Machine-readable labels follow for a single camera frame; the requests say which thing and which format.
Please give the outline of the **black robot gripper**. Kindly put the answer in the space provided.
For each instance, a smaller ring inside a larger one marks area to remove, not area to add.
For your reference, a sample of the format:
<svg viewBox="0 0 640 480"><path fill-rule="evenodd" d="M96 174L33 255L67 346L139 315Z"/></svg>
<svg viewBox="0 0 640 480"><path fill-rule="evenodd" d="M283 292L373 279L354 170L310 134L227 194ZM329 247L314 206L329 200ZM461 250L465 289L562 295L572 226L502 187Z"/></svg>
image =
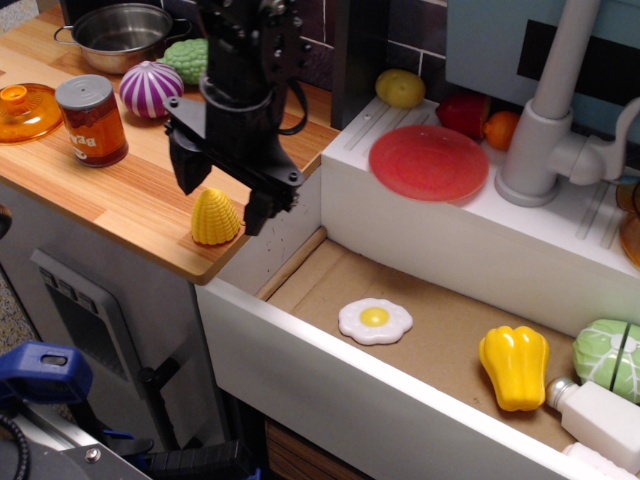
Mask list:
<svg viewBox="0 0 640 480"><path fill-rule="evenodd" d="M182 97L164 101L171 163L185 195L199 187L216 167L251 189L244 210L245 234L258 236L267 220L297 203L303 174L285 152L280 138L304 129L304 122L282 128L286 97L304 93L297 82L267 90L243 105L205 81L202 102Z"/></svg>

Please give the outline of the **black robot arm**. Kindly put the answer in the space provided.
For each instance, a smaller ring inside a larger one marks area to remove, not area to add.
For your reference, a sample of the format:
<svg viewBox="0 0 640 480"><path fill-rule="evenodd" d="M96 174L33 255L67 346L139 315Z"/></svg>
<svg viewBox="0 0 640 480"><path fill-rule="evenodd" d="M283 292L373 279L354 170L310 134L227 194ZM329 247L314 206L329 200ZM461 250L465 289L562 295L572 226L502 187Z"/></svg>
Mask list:
<svg viewBox="0 0 640 480"><path fill-rule="evenodd" d="M201 1L207 66L199 80L202 102L171 97L164 106L177 183L192 193L219 168L250 189L246 233L296 204L301 170L281 146L307 121L283 127L288 94L308 103L297 81L311 49L300 35L292 1Z"/></svg>

